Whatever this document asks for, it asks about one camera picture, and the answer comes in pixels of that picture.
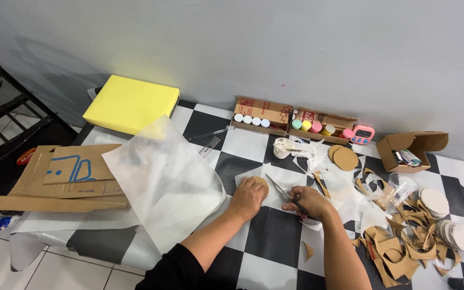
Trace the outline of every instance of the scissors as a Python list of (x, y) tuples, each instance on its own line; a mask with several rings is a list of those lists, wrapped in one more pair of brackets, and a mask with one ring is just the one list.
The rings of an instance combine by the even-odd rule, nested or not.
[(305, 215), (309, 215), (309, 213), (307, 212), (307, 210), (300, 204), (300, 202), (298, 202), (298, 200), (296, 198), (291, 198), (291, 196), (289, 196), (289, 194), (287, 194), (283, 189), (282, 187), (279, 186), (279, 184), (277, 184), (277, 182), (275, 182), (273, 179), (271, 179), (271, 177), (269, 175), (266, 175), (270, 180), (271, 182), (273, 182), (273, 184), (275, 185), (275, 188), (277, 188), (278, 191), (280, 191), (281, 193), (285, 194), (290, 200), (292, 203), (296, 204), (296, 206), (298, 206), (298, 208), (300, 209), (300, 211), (302, 213), (304, 213)]

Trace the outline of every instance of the blue marker drawing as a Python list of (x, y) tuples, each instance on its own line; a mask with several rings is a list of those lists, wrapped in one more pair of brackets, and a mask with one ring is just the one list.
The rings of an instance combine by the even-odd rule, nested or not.
[[(89, 181), (89, 180), (96, 180), (95, 178), (90, 178), (91, 177), (91, 161), (88, 159), (84, 159), (80, 161), (80, 155), (71, 155), (71, 156), (65, 156), (65, 157), (58, 157), (58, 158), (52, 158), (51, 161), (58, 161), (58, 160), (66, 160), (70, 158), (76, 158), (76, 162), (74, 163), (73, 171), (71, 171), (71, 175), (69, 176), (69, 182), (76, 182), (76, 181)], [(81, 165), (86, 162), (87, 163), (87, 176), (78, 178), (78, 173), (80, 172)], [(62, 173), (62, 170), (57, 170), (55, 172), (56, 175), (60, 175)]]

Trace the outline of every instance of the yellow paint jar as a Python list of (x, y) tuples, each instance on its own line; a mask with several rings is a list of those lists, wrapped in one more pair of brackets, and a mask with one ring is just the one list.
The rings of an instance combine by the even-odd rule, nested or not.
[(311, 129), (311, 126), (313, 126), (313, 124), (311, 124), (311, 122), (305, 120), (305, 121), (302, 122), (302, 127), (300, 127), (299, 130), (307, 132), (307, 131), (309, 131), (309, 129)]
[(334, 134), (334, 132), (336, 131), (336, 128), (332, 125), (327, 125), (325, 126), (325, 128), (323, 129), (322, 131), (322, 135), (326, 135), (326, 136), (330, 136), (332, 134)]

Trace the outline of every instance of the pink paint jar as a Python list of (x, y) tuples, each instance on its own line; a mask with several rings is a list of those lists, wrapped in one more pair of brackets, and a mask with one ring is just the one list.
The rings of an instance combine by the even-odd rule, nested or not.
[(345, 129), (341, 134), (339, 134), (339, 138), (350, 139), (354, 136), (354, 132), (351, 129)]
[(319, 122), (314, 122), (311, 128), (309, 129), (309, 132), (318, 133), (321, 130), (322, 130), (322, 124), (320, 124)]

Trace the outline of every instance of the hand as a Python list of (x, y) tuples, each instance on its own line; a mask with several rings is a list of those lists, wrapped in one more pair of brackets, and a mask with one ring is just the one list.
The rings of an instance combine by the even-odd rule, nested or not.
[(251, 220), (259, 212), (268, 190), (266, 184), (257, 182), (255, 177), (245, 177), (235, 190), (227, 211), (241, 217), (243, 222)]
[[(296, 198), (297, 195), (300, 195), (298, 200), (300, 204), (307, 210), (310, 216), (314, 218), (321, 219), (329, 211), (334, 209), (332, 204), (325, 199), (316, 189), (309, 186), (293, 186), (289, 196), (291, 198)], [(306, 214), (303, 214), (298, 206), (292, 202), (285, 203), (282, 205), (283, 211), (296, 211), (296, 213), (302, 217), (302, 219), (307, 218)]]

